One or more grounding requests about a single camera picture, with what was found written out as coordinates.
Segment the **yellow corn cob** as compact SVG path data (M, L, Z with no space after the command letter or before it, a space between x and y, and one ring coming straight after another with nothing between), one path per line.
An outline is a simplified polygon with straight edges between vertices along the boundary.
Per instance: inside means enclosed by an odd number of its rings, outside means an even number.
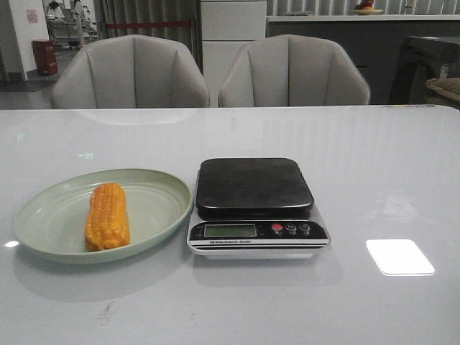
M117 183L104 183L93 190L85 227L86 249L97 252L131 243L127 197Z

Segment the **black silver electronic kitchen scale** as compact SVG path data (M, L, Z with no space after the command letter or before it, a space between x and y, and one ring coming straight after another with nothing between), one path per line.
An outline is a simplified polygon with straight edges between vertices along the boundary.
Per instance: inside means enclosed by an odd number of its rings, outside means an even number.
M207 259L307 259L331 237L295 161L213 158L198 170L187 244Z

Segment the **right grey upholstered chair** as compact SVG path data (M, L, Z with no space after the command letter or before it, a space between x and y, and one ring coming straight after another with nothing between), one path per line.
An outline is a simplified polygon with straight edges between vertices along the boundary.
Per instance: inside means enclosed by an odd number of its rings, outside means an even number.
M218 93L220 107L367 105L371 91L345 49L317 37L282 34L237 53Z

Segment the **grey upholstered chair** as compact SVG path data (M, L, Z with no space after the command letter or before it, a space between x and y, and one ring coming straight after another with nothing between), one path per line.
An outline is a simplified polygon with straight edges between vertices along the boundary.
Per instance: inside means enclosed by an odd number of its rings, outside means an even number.
M208 87L190 50L132 34L81 48L53 86L54 109L206 108Z
M345 49L317 37L282 34L237 53L218 93L220 107L367 105L371 91Z

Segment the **left grey upholstered chair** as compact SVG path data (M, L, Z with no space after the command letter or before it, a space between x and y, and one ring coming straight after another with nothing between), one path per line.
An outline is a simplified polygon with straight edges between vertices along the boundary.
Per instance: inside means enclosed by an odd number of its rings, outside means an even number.
M54 109L206 108L208 87L190 50L132 34L81 48L53 86Z

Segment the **white cabinet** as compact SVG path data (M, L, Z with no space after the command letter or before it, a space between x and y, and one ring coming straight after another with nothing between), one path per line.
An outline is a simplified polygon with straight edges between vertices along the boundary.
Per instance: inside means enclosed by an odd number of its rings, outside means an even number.
M265 37L266 1L202 1L201 42L203 76L210 104L218 93L240 47Z

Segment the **light green plate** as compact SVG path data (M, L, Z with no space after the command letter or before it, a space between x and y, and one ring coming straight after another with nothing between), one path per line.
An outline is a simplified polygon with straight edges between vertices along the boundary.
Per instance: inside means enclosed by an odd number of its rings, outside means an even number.
M90 252L84 235L90 196L104 183L117 183L124 189L131 243ZM188 222L192 207L188 186L166 172L105 170L65 180L37 194L15 217L13 231L20 244L45 259L71 265L99 264L159 244Z

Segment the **red barrier belt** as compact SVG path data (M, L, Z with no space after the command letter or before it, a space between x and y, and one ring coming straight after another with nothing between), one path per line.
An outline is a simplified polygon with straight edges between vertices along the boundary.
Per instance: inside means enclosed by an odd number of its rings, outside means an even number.
M143 22L143 23L105 23L106 29L151 29L166 27L191 27L193 20L180 20L173 22Z

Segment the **grey counter with white top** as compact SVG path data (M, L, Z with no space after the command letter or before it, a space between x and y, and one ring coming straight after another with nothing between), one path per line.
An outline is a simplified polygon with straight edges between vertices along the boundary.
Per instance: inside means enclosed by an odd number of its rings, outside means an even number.
M458 37L458 14L268 16L267 36L302 35L339 43L371 89L372 104L389 101L400 46L407 36Z

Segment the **fruit plate on counter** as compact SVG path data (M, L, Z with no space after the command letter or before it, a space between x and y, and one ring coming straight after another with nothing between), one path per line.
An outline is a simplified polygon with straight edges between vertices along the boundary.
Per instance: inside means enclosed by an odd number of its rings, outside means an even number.
M375 9L374 0L362 0L351 9L351 13L356 15L376 15L382 12L382 9Z

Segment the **red trash bin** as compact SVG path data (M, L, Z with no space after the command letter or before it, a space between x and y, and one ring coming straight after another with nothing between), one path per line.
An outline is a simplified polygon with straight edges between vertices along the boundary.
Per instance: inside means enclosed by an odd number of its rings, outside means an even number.
M54 75L58 73L58 64L52 40L33 40L32 49L38 75Z

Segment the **dark appliance at right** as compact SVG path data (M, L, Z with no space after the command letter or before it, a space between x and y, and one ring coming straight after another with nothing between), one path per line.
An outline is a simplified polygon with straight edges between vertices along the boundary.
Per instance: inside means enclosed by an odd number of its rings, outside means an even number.
M458 37L406 37L400 47L390 104L424 104L426 81L459 77Z

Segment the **beige cushion at right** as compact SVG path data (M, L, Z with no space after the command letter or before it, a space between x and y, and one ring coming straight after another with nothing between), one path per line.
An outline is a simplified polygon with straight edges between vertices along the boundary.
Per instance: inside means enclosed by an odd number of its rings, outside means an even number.
M460 78L432 78L425 82L428 89L427 104L459 109Z

